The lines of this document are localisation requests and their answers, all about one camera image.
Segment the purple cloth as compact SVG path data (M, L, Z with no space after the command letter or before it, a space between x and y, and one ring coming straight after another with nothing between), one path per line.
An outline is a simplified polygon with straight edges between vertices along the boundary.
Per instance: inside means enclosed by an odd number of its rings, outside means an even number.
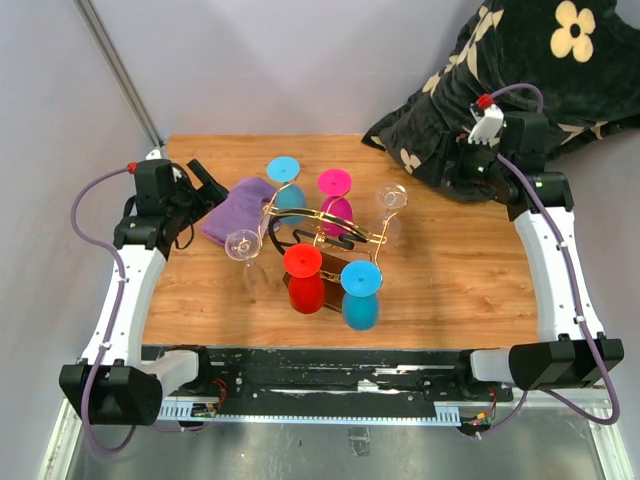
M200 227L201 233L220 246L236 231L257 233L263 207L275 193L276 188L262 178L242 178L230 190L228 197L207 215Z

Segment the magenta wine glass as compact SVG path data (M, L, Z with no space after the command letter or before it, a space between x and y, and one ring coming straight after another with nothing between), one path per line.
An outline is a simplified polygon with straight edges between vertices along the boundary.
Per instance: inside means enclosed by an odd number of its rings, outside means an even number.
M321 210L342 220L352 222L353 209L346 198L352 187L351 175L343 169L328 169L318 177L317 186L326 196Z

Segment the gold wire wine glass rack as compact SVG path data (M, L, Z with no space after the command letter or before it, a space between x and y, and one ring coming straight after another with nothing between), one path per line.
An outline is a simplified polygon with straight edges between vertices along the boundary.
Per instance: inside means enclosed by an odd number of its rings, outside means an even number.
M342 220L339 217L322 211L321 208L319 210L308 207L303 209L278 209L274 207L274 201L276 195L283 189L284 186L280 186L267 206L264 207L264 218L268 220L264 230L267 231L272 244L283 257L290 247L300 243L310 244L320 251L322 255L322 266L319 274L325 288L325 302L323 306L330 310L340 312L342 310L342 299L344 296L340 277L342 270L348 264L343 259L323 253L322 250L335 247L343 251L352 251L358 243L374 244L376 248L369 253L369 261L377 265L379 251L383 245L388 244L388 240L384 234L370 232L356 225L354 221L349 222ZM275 224L277 222L297 225L304 219L309 219L314 222L315 230L313 232L294 229L292 236L295 242L292 244L282 243L277 239L275 233ZM290 275L286 272L285 283L287 287L289 279Z

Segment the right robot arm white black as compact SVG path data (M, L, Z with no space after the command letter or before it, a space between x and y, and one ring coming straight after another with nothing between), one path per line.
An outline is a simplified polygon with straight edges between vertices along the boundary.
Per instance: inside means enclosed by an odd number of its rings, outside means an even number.
M486 187L505 206L531 273L537 340L466 352L466 366L452 377L454 390L474 400L489 383L524 391L590 387L623 360L624 347L606 335L589 297L569 181L545 168L547 119L495 105L471 112L474 127L447 140L444 158L453 164L453 185Z

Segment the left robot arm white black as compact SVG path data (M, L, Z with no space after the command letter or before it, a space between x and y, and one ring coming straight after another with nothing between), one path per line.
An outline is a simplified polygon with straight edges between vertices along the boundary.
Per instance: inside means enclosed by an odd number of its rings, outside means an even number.
M121 170L135 193L123 208L110 243L77 235L114 259L105 303L79 359L62 367L59 385L88 425L150 426L163 400L183 389L200 396L214 383L206 347L177 345L144 363L142 340L152 296L178 238L228 196L196 159L185 167L147 159Z

